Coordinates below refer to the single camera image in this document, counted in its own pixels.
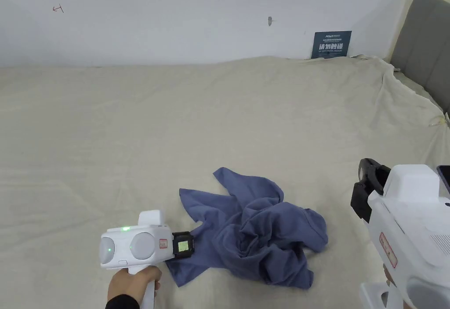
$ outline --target bed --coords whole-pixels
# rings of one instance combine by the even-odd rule
[[[161,265],[155,308],[360,308],[359,284],[384,275],[350,207],[359,160],[450,164],[450,5],[412,3],[392,64],[0,69],[1,307],[103,308],[113,271],[99,267],[100,234],[151,209],[173,231],[195,228],[178,189],[224,193],[212,172],[225,166],[325,218],[328,248],[308,253],[313,287],[209,269],[177,288]]]

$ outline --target white wall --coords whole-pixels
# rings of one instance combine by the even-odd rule
[[[0,0],[0,66],[309,58],[314,32],[333,30],[353,30],[351,54],[384,57],[404,2]]]

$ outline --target wrinkled sheet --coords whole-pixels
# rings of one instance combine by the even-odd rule
[[[1,307],[103,308],[100,235],[151,209],[194,229],[179,188],[225,194],[210,173],[226,166],[325,218],[313,287],[208,269],[177,288],[162,264],[155,307],[359,309],[359,284],[384,279],[350,207],[359,160],[450,164],[439,118],[376,58],[0,69]]]
[[[284,202],[274,181],[241,175],[225,167],[214,177],[229,195],[180,189],[186,212],[202,225],[191,232],[195,253],[166,262],[181,287],[208,268],[269,285],[309,289],[314,273],[304,249],[319,253],[328,243],[323,217]]]

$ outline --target white handheld device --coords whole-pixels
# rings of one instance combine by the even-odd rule
[[[438,175],[426,165],[389,170],[369,163],[368,172],[361,172],[360,163],[352,207],[365,220],[395,284],[362,284],[364,308],[401,309],[404,301],[416,309],[450,308],[450,200],[439,198]],[[365,209],[359,203],[364,190]]]
[[[135,274],[149,265],[171,258],[192,255],[193,238],[189,232],[172,233],[164,224],[162,211],[145,211],[138,225],[108,229],[100,239],[100,266],[106,269],[128,268]],[[142,309],[154,308],[155,283],[149,283]]]

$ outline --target gray headboard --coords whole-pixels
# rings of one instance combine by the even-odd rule
[[[450,111],[450,3],[413,1],[391,64],[423,86],[444,111]]]

